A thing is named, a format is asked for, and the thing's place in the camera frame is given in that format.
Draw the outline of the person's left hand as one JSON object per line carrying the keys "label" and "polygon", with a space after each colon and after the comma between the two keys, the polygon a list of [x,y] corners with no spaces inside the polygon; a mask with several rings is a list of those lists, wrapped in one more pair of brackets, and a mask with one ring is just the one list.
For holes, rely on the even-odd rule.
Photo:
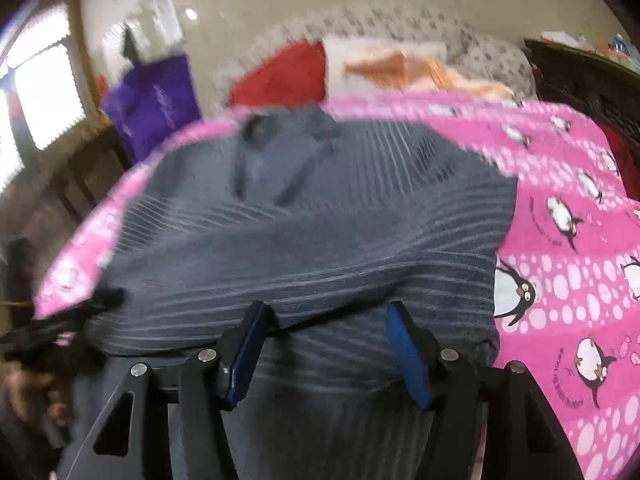
{"label": "person's left hand", "polygon": [[16,417],[41,430],[46,422],[68,428],[74,420],[73,378],[11,364],[3,384]]}

